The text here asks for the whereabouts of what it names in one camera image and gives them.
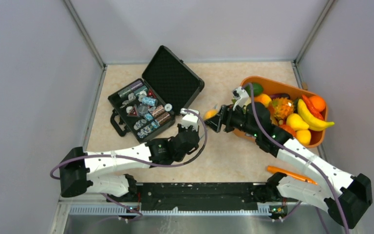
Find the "yellow orange peach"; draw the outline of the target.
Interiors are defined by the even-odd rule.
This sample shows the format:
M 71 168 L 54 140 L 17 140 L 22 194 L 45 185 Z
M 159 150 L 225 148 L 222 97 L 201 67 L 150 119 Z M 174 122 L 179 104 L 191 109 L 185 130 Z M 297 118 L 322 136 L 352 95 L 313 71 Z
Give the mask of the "yellow orange peach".
M 204 119 L 204 120 L 210 119 L 210 118 L 216 116 L 217 113 L 218 113 L 218 110 L 216 110 L 216 109 L 208 110 L 208 111 L 204 114 L 203 119 Z

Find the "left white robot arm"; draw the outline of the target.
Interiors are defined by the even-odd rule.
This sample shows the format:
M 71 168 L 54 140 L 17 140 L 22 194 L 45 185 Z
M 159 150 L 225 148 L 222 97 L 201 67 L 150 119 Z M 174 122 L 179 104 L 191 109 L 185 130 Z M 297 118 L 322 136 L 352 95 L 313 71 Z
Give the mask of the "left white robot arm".
M 132 201 L 137 194 L 134 178 L 128 174 L 118 176 L 116 172 L 182 166 L 184 157 L 198 150 L 199 141 L 199 127 L 178 124 L 176 136 L 126 149 L 85 152 L 82 147 L 72 148 L 56 167 L 61 197 L 104 193 Z

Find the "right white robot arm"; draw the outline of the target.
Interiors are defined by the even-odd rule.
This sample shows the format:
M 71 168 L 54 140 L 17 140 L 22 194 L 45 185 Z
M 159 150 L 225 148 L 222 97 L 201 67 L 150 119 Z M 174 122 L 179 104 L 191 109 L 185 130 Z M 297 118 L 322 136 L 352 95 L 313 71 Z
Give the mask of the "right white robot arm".
M 205 124 L 215 132 L 238 130 L 254 138 L 260 149 L 285 161 L 315 184 L 274 175 L 266 195 L 272 201 L 293 198 L 326 211 L 339 225 L 353 229 L 373 202 L 371 180 L 352 175 L 320 158 L 295 137 L 271 121 L 270 112 L 259 102 L 244 108 L 222 105 L 205 114 Z

